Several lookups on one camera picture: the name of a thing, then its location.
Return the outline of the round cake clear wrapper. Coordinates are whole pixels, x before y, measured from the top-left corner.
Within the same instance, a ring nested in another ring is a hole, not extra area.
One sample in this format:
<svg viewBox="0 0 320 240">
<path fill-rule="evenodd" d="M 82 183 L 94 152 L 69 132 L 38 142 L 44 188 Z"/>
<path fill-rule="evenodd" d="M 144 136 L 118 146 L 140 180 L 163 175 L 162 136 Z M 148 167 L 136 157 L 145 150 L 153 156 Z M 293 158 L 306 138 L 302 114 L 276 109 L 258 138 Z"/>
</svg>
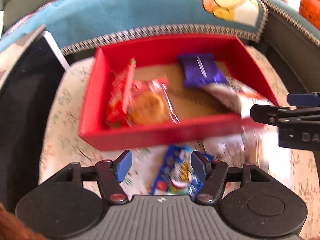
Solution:
<svg viewBox="0 0 320 240">
<path fill-rule="evenodd" d="M 130 126 L 179 123 L 167 94 L 167 84 L 166 76 L 133 82 L 127 112 Z"/>
</svg>

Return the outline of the orange plastic basket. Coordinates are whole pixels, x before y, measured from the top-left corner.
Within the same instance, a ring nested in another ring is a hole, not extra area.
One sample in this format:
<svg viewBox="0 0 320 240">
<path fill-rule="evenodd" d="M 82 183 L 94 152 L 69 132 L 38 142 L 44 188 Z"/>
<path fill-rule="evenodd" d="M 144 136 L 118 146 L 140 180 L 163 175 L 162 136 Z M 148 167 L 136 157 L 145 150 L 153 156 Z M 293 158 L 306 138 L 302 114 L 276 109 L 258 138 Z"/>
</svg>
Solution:
<svg viewBox="0 0 320 240">
<path fill-rule="evenodd" d="M 319 0 L 300 0 L 299 14 L 317 29 L 320 28 Z"/>
</svg>

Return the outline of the blue bear sofa blanket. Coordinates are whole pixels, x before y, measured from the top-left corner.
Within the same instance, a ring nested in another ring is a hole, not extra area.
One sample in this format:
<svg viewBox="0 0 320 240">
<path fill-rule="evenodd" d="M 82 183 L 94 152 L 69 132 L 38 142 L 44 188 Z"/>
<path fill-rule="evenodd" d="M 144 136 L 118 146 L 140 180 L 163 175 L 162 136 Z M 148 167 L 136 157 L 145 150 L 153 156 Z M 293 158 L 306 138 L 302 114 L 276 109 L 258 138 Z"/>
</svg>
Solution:
<svg viewBox="0 0 320 240">
<path fill-rule="evenodd" d="M 258 42 L 261 0 L 10 0 L 1 50 L 45 25 L 64 54 L 139 37 L 205 33 Z"/>
</svg>

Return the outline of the grey sofa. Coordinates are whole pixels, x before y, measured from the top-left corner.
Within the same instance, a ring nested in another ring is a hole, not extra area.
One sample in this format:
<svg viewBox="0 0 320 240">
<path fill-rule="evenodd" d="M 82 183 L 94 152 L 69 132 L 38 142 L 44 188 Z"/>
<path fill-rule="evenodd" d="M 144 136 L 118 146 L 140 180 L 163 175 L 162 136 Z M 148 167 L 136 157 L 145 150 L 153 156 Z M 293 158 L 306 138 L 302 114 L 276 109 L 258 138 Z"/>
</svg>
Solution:
<svg viewBox="0 0 320 240">
<path fill-rule="evenodd" d="M 290 92 L 319 91 L 319 31 L 281 0 L 261 1 L 268 18 L 260 40 L 240 39 L 271 61 Z M 75 62 L 91 57 L 95 48 L 63 54 Z"/>
</svg>

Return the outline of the red cardboard box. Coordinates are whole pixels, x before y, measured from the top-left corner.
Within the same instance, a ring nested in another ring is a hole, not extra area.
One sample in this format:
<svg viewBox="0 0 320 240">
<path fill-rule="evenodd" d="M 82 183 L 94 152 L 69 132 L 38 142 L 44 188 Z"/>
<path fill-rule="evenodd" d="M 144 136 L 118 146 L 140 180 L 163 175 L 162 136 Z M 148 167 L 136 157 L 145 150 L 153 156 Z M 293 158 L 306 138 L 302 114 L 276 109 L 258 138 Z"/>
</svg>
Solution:
<svg viewBox="0 0 320 240">
<path fill-rule="evenodd" d="M 201 114 L 203 102 L 189 96 L 190 104 L 176 107 L 179 123 L 150 126 L 110 127 L 105 120 L 114 72 L 122 70 L 131 59 L 137 74 L 150 76 L 161 67 L 175 70 L 177 57 L 186 53 L 211 53 L 232 77 L 253 88 L 277 104 L 260 68 L 244 44 L 235 36 L 213 34 L 178 34 L 139 38 L 100 47 L 87 81 L 79 122 L 79 136 L 100 151 L 125 150 L 202 140 L 260 128 L 252 118 L 227 112 L 216 100 L 209 114 Z"/>
</svg>

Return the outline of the white printed snack packet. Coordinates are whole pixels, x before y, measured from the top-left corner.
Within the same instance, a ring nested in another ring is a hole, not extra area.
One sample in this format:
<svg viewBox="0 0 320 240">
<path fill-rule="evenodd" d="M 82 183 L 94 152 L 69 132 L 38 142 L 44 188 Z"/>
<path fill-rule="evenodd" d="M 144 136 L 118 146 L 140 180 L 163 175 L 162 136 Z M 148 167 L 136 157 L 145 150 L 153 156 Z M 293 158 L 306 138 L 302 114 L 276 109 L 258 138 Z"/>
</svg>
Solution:
<svg viewBox="0 0 320 240">
<path fill-rule="evenodd" d="M 229 166 L 242 167 L 246 161 L 245 146 L 240 134 L 210 137 L 202 141 L 205 152 Z"/>
</svg>

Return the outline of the clear bread bun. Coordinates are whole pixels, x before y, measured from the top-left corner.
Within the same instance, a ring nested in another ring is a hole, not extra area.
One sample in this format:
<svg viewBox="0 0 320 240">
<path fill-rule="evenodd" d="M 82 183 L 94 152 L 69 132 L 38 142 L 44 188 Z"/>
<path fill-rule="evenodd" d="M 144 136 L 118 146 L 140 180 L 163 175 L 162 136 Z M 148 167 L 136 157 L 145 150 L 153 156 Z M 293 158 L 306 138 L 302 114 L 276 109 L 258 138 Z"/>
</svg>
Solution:
<svg viewBox="0 0 320 240">
<path fill-rule="evenodd" d="M 246 161 L 269 172 L 273 153 L 278 147 L 278 132 L 266 126 L 260 128 L 243 128 Z"/>
</svg>

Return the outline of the white red snack pack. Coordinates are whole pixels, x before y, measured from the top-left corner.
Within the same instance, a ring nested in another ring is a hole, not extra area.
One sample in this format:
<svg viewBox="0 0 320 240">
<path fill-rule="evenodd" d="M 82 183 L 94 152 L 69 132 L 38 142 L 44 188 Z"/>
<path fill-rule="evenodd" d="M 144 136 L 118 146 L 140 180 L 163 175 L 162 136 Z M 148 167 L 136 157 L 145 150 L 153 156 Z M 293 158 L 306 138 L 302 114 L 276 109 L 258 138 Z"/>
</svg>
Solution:
<svg viewBox="0 0 320 240">
<path fill-rule="evenodd" d="M 253 105 L 273 106 L 270 100 L 232 77 L 227 77 L 227 83 L 210 83 L 204 90 L 242 119 L 250 117 Z"/>
</svg>

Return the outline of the red green snack packet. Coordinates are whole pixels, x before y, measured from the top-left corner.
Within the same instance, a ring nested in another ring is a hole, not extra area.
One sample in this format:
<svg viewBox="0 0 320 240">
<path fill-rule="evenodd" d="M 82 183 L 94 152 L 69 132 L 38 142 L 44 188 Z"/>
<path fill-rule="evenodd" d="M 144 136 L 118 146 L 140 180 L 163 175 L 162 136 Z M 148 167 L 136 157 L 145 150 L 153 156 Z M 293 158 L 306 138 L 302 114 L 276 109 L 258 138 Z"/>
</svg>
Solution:
<svg viewBox="0 0 320 240">
<path fill-rule="evenodd" d="M 126 67 L 114 75 L 106 112 L 108 124 L 122 122 L 127 116 L 135 68 L 136 61 L 131 59 Z"/>
</svg>

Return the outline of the blue wafer biscuit pack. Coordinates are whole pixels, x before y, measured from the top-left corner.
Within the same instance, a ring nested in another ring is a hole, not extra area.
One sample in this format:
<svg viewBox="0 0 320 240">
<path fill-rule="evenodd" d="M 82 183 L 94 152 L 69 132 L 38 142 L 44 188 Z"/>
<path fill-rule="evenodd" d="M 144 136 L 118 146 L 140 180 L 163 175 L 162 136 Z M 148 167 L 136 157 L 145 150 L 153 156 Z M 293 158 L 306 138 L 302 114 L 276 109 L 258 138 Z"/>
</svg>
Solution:
<svg viewBox="0 0 320 240">
<path fill-rule="evenodd" d="M 184 72 L 184 86 L 199 88 L 211 83 L 227 84 L 213 54 L 182 54 L 177 57 Z"/>
</svg>

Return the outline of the blue candy snack bag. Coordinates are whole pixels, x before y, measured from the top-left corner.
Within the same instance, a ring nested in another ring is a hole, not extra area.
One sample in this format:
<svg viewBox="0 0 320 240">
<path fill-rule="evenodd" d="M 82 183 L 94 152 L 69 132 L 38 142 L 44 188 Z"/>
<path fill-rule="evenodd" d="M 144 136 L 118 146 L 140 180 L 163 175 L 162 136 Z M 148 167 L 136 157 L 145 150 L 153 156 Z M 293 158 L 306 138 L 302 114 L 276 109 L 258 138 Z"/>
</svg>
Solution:
<svg viewBox="0 0 320 240">
<path fill-rule="evenodd" d="M 188 146 L 169 146 L 150 189 L 151 195 L 189 195 L 195 198 L 204 182 L 192 168 L 192 152 Z"/>
</svg>

